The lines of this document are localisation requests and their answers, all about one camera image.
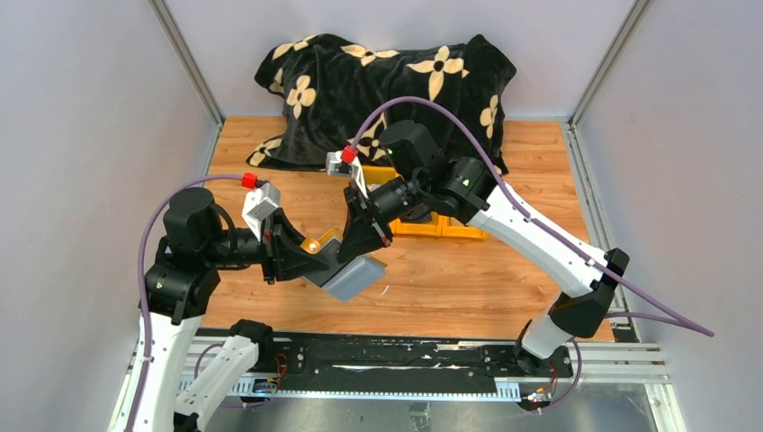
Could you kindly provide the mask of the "yellow leather card holder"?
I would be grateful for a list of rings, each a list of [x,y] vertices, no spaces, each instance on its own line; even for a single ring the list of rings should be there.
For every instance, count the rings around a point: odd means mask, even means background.
[[[378,282],[386,273],[386,265],[371,256],[358,256],[341,264],[337,254],[342,246],[341,234],[330,229],[320,238],[305,238],[301,248],[328,263],[327,270],[302,278],[342,302],[348,302]]]

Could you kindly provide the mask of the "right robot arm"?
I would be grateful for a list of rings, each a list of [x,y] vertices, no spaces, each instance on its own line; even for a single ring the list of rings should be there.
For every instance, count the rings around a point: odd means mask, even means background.
[[[380,145],[397,175],[373,190],[365,186],[350,148],[327,154],[331,175],[352,177],[344,190],[347,218],[339,262],[388,247],[390,222],[423,208],[500,239],[559,285],[557,300],[525,325],[515,344],[523,368],[534,369],[568,340],[597,332],[630,262],[623,250],[604,251],[560,229],[520,202],[487,163],[447,158],[422,124],[396,122],[381,134]]]

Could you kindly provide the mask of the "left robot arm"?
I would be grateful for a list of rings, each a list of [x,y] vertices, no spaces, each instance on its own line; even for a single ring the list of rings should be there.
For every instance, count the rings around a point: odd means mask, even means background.
[[[260,266],[269,284],[325,271],[328,260],[288,222],[263,183],[249,192],[253,222],[237,227],[206,188],[184,187],[154,215],[165,227],[153,265],[140,264],[140,335],[114,424],[117,431],[201,431],[239,378],[259,369],[283,376],[289,358],[277,350],[274,330],[241,319],[220,351],[181,391],[185,359],[210,299],[227,270]]]

